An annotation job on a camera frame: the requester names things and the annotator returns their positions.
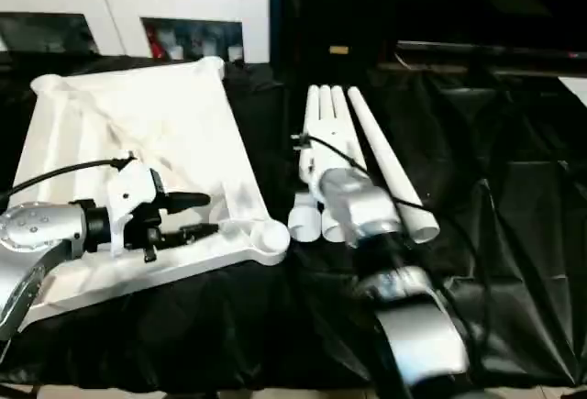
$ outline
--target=white tray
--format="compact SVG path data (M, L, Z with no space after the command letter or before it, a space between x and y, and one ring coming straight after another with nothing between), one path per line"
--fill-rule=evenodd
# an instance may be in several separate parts
M199 221L221 222L221 229L192 245L162 250L152 263L144 262L140 250L113 258L107 247L63 263L46 279L21 329L48 316L240 261L273 265L284 258L289 234L267 212L221 83L223 73L224 63L212 57L125 72L69 78L45 75L33 81L31 87L39 98L15 184L62 166L134 150L161 174L166 191L212 196L207 208L163 215L164 231ZM173 116L178 110L183 111ZM115 126L104 116L115 116ZM169 116L181 137L151 150L153 144L175 134L174 128L160 125L169 123ZM136 138L116 140L128 136L129 122L137 123L132 129ZM159 137L152 134L155 127ZM151 139L148 150L139 147L143 139ZM170 158L161 162L161 152L170 153ZM178 162L181 174L167 168ZM112 174L116 174L112 169L97 168L53 178L16 194L10 205L79 198L93 198L102 205L105 181Z

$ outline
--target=wrinkled fabric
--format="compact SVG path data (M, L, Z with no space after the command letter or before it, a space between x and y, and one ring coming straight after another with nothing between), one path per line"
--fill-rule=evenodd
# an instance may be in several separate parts
M0 65L3 122L22 135L0 133L3 189L34 107L30 80L155 63L30 58ZM457 220L482 256L443 219L425 254L477 338L479 268L490 277L476 382L584 383L585 105L557 79L482 72L372 72L359 87L425 204ZM285 220L298 186L288 135L302 127L306 83L230 67L225 88L266 204ZM382 349L372 315L348 298L352 278L345 248L293 242L274 267L240 263L33 324L13 339L0 381L169 393L361 387Z

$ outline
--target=white cabinet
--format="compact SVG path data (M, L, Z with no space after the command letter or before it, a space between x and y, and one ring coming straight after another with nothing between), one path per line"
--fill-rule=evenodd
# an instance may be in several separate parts
M148 35L159 42L163 41L161 35L167 33L176 36L171 38L172 45L180 47L184 56L189 52L196 56L200 52L201 55L216 54L232 59L228 54L234 55L240 47L246 62L269 61L268 0L107 2L127 55L152 56L153 43Z
M269 0L0 0L0 50L267 62L269 35Z
M0 0L0 48L60 52L84 44L124 53L105 0Z

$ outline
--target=black cable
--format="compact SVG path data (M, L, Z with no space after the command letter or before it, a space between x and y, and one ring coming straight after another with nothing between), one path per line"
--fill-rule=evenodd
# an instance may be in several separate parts
M5 200L10 198L10 196L12 196L16 193L20 193L21 191L23 191L27 188L30 188L31 186L36 185L37 183L47 181L48 179L51 179L55 176L60 176L60 175L65 174L67 172L76 172L78 170L85 170L86 168L103 167L103 166L113 167L113 168L116 168L117 170L120 171L124 167L126 167L128 165L128 163L130 161L132 161L133 159L134 159L133 157L128 157L126 159L107 159L107 160L102 160L102 161L90 161L90 162L84 162L84 163L77 163L75 165L69 165L67 167L53 170L52 172L45 172L37 177L33 177L32 179L28 179L27 181L19 183L18 185L11 188L10 190L5 191L2 194L0 194L0 205Z
M294 136L293 138L299 139L300 145L302 147L307 145L308 141L310 141L310 140L313 140L314 142L323 145L324 147L333 151L338 156L340 156L342 159L347 161L351 167L356 168L357 170L359 170L360 172L362 172L363 174L365 174L366 176L368 176L369 178L372 179L372 177L369 174L369 172L367 171L367 169L365 169L363 166L361 166L359 163L357 163L349 155L347 155L346 153L343 153L341 150L337 149L336 147L329 144L325 140L322 140L321 138L317 138L315 136L307 135L307 134L303 134L301 136ZM455 314L457 319L462 323L462 326L465 329L465 333L468 335L468 340L470 342L470 345L468 346L468 348L471 353L471 355L470 355L471 360L476 365L476 368L480 369L482 367L482 355L485 353L485 351L488 348L490 327L491 327L491 312L490 312L491 285L489 282L489 275L488 275L487 271L485 270L485 267L482 265L481 255L478 253L477 249L473 245L473 242L471 241L471 238L469 237L467 232L464 230L464 228L461 225L459 225L459 223L457 223L456 220L454 220L454 218L452 218L452 216L444 214L441 211L434 209L434 208L431 208L426 205L418 205L418 204L414 204L412 202L407 202L403 199L395 197L391 193L389 193L389 195L392 199L392 202L396 206L399 204L399 205L410 206L410 207L416 208L416 209L421 209L423 211L427 211L428 213L430 213L434 216L437 216L438 218L446 220L455 229L455 231L459 234L459 236L464 240L466 249L470 253L470 255L473 259L473 262L475 263L475 268L477 270L479 270L479 272L480 272L480 280L481 280L481 285L482 285L482 289L483 289L483 314L482 314L482 323L483 323L482 333L483 334L482 334L482 338L480 339L479 346L477 344L477 340L475 339L474 331L471 327L471 324L465 319L464 315L461 313L460 309L457 306L457 303L456 303L454 296L452 296L452 294L444 286L444 284L442 284L442 282L440 282L436 278L436 276L434 276L433 272L431 272L430 269L425 269L425 271L427 271L427 273L430 275L432 283L437 287L437 290L447 300L447 303L450 305L453 313ZM400 217L400 221L402 222L402 224L405 225L404 220L401 215L401 212L398 211L398 215Z

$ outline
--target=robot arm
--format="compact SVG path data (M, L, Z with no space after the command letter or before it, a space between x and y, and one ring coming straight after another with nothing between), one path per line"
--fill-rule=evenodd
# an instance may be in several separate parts
M333 124L314 132L345 152ZM465 373L464 343L426 273L413 264L391 196L323 144L312 140L311 151L310 191L341 225L360 279L355 294L376 310L395 361L391 370L407 387Z
M106 207L96 207L92 200L68 205L34 202L0 216L0 340L13 337L45 277L64 261L95 252L100 244L116 243L113 254L143 249L149 262L157 259L158 249L185 245L217 231L216 225L200 224L161 233L161 209L174 214L208 205L210 198L164 193L159 175L138 161L130 162L107 189Z

